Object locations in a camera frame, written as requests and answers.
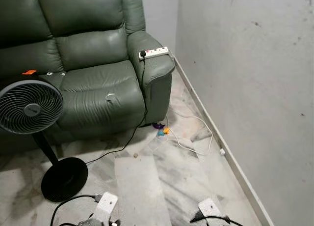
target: round fan base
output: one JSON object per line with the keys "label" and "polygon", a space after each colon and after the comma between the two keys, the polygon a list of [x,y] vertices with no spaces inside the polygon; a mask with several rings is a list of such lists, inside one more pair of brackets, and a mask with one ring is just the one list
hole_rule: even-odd
{"label": "round fan base", "polygon": [[88,176],[87,165],[78,158],[70,157],[54,164],[46,172],[41,183],[44,197],[60,202],[73,197],[84,186]]}

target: fan grille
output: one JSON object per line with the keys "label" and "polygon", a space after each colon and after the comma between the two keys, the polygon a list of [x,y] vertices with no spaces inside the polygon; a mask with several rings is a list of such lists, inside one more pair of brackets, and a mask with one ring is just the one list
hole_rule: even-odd
{"label": "fan grille", "polygon": [[62,114],[60,92],[40,80],[15,82],[0,91],[0,127],[14,134],[42,131]]}

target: fan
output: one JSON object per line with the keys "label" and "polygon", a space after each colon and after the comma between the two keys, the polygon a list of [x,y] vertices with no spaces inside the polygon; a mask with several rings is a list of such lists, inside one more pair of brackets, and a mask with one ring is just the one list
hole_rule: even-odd
{"label": "fan", "polygon": [[15,77],[0,83],[0,128],[13,134],[32,134],[52,166],[45,173],[41,190],[45,198],[58,202],[78,193],[88,170],[84,161],[59,161],[42,131],[61,116],[63,98],[49,82],[35,75]]}

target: sofa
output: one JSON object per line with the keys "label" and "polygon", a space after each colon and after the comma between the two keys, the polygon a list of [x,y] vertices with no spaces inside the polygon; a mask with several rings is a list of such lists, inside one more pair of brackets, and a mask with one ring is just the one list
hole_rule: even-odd
{"label": "sofa", "polygon": [[[51,144],[134,128],[145,104],[141,125],[164,119],[174,62],[169,55],[139,60],[140,51],[162,47],[145,32],[142,0],[0,0],[0,5],[0,80],[37,70],[63,96],[62,116],[44,131]],[[3,130],[0,145],[35,146],[31,136]]]}

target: white wall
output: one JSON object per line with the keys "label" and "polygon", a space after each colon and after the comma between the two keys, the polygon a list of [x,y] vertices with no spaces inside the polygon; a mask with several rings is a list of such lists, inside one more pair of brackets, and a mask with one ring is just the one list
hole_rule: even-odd
{"label": "white wall", "polygon": [[174,53],[178,0],[143,0],[146,32]]}
{"label": "white wall", "polygon": [[314,225],[313,3],[179,0],[176,56],[276,226]]}

